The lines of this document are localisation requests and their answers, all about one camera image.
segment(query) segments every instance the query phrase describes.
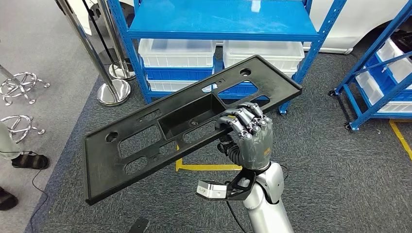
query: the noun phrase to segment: yellow floor tape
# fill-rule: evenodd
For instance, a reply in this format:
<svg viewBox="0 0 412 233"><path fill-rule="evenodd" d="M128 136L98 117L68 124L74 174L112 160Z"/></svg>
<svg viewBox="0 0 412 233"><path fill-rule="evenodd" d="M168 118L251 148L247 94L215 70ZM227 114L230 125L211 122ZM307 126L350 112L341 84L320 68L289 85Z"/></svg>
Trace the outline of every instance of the yellow floor tape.
<svg viewBox="0 0 412 233"><path fill-rule="evenodd" d="M234 164L183 164L183 158L176 161L176 172L179 169L191 171L238 171L242 170L241 166Z"/></svg>
<svg viewBox="0 0 412 233"><path fill-rule="evenodd" d="M406 142L405 138L403 137L402 133L399 131L396 123L397 122L410 122L412 123L412 120L403 120L403 119L390 119L389 120L389 124L392 127L392 130L394 131L394 133L396 134L396 136L399 138L400 142L402 143L403 148L406 150L406 152L409 155L409 158L412 160L412 150L411 147L408 145L408 143Z"/></svg>

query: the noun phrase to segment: person's foot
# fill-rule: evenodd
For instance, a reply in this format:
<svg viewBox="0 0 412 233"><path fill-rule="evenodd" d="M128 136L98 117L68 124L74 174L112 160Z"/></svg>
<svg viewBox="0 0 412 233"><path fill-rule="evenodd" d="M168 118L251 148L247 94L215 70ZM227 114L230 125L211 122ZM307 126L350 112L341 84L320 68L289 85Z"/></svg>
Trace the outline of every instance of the person's foot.
<svg viewBox="0 0 412 233"><path fill-rule="evenodd" d="M18 199L0 187L0 210L10 210L18 204Z"/></svg>
<svg viewBox="0 0 412 233"><path fill-rule="evenodd" d="M44 170L49 167L49 159L42 154L21 154L17 158L12 159L12 165L15 168L32 168Z"/></svg>

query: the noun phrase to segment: black plastic tray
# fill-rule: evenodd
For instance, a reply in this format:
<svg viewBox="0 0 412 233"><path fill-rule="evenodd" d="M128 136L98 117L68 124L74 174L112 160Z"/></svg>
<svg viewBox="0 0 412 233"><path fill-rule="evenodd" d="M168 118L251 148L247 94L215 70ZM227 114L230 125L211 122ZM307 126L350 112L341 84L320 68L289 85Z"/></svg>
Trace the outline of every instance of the black plastic tray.
<svg viewBox="0 0 412 233"><path fill-rule="evenodd" d="M253 83L257 92L232 104L225 104L218 97L219 92L243 81ZM211 84L217 88L204 93L202 88ZM231 132L232 129L226 127L195 141L184 139L189 132L216 120L224 110L266 96L269 102L260 107L268 112L301 92L300 85L255 55L90 133L84 140L86 202L95 204ZM122 158L120 142L152 126L160 131L161 139ZM180 149L161 154L160 148L170 142ZM127 174L126 166L140 157L146 158L146 166Z"/></svg>

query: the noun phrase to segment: carpet floor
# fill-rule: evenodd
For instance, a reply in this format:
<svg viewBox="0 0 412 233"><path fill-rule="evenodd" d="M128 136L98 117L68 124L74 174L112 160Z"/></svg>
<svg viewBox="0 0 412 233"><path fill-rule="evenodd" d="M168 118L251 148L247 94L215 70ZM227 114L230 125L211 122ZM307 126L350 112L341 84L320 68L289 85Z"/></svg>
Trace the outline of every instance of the carpet floor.
<svg viewBox="0 0 412 233"><path fill-rule="evenodd" d="M298 233L412 232L412 163L388 120L370 120L359 132L347 131L338 101L327 95L363 52L364 47L355 48L353 56L319 54L288 114L268 114L275 122L272 160L290 171L282 199ZM85 203L82 137L145 105L137 83L130 83L131 98L107 108L95 100L102 84L100 78L96 82L46 186L50 197L34 218L35 228L43 233L126 233L142 216L150 220L151 233L239 233L224 202L194 194L199 179L223 182L237 174L233 171L175 172L173 163L94 206ZM410 124L399 123L399 128L412 142ZM184 162L229 163L216 142ZM251 232L241 203L233 208Z"/></svg>

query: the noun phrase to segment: robotic finger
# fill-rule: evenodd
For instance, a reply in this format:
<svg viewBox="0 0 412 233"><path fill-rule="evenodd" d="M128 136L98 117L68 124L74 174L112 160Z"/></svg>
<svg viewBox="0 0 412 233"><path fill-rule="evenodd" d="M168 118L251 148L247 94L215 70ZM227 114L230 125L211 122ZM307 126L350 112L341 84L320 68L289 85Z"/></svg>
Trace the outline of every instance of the robotic finger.
<svg viewBox="0 0 412 233"><path fill-rule="evenodd" d="M255 115L247 111L245 108L227 109L222 113L222 116L235 116L250 133L260 131L260 127L252 120Z"/></svg>

